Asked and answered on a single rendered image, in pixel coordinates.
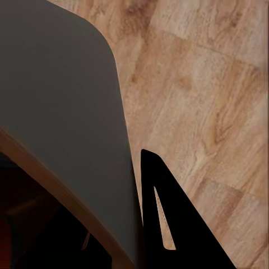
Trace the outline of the trash can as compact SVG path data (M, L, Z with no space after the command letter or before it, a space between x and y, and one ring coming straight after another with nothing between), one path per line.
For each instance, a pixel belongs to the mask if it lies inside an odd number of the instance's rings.
M24 254L63 205L109 252L147 269L117 67L85 18L48 0L0 0L0 214Z

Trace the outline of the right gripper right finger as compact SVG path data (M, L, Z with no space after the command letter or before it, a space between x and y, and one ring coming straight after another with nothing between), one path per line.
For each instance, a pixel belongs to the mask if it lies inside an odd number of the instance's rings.
M236 269L161 157L141 148L147 269ZM156 187L176 250L163 246Z

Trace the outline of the can of soda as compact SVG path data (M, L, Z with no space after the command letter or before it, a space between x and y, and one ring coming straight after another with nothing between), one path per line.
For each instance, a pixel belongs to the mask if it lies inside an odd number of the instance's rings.
M0 269L13 269L24 255L21 234L10 216L0 214Z
M18 165L7 155L5 155L2 151L0 151L0 167L18 167Z

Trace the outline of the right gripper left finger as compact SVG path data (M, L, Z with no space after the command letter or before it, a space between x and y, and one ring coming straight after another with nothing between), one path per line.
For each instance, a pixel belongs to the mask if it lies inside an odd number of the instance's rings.
M63 205L13 269L112 269L113 258Z

